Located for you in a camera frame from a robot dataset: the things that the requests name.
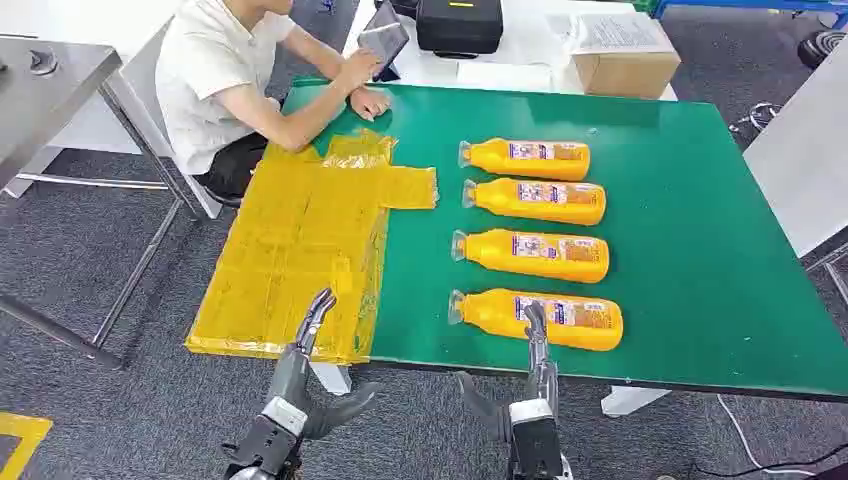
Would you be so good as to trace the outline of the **person's right hand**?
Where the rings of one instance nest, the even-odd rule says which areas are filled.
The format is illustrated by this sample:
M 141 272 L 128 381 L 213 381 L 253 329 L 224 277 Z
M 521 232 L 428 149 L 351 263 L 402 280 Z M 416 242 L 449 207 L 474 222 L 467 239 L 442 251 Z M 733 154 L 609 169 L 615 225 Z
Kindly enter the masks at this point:
M 391 109 L 391 100 L 385 93 L 366 87 L 355 89 L 348 100 L 351 109 L 368 122 L 374 122 Z

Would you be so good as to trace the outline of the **person's left hand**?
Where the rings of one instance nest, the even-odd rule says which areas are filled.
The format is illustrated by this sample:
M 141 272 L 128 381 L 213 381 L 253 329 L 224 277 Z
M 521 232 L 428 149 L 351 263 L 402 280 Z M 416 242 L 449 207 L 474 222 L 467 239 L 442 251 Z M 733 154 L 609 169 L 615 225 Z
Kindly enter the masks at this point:
M 341 66 L 335 80 L 343 85 L 348 93 L 370 82 L 381 68 L 380 58 L 370 50 L 358 49 Z

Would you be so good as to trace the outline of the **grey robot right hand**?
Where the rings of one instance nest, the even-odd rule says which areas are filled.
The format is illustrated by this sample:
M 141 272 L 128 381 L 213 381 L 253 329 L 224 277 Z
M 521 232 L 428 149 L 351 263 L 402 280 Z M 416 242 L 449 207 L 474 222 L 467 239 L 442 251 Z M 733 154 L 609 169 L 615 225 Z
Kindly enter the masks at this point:
M 542 304 L 534 300 L 524 313 L 529 320 L 525 329 L 529 345 L 526 399 L 498 406 L 476 390 L 470 374 L 454 373 L 465 404 L 483 421 L 491 436 L 507 443 L 512 441 L 514 426 L 531 423 L 556 430 L 557 423 L 558 369 L 549 359 L 545 312 Z

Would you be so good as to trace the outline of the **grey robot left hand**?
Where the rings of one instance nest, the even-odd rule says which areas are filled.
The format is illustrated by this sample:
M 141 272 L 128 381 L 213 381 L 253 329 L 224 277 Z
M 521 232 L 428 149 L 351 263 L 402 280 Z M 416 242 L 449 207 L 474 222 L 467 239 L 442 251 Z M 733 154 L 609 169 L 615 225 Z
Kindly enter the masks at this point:
M 330 405 L 316 402 L 307 391 L 317 334 L 335 304 L 336 297 L 329 288 L 314 297 L 294 340 L 281 352 L 270 383 L 265 411 L 278 424 L 293 426 L 300 438 L 317 440 L 327 436 L 369 408 L 383 389 L 381 383 L 369 382 Z

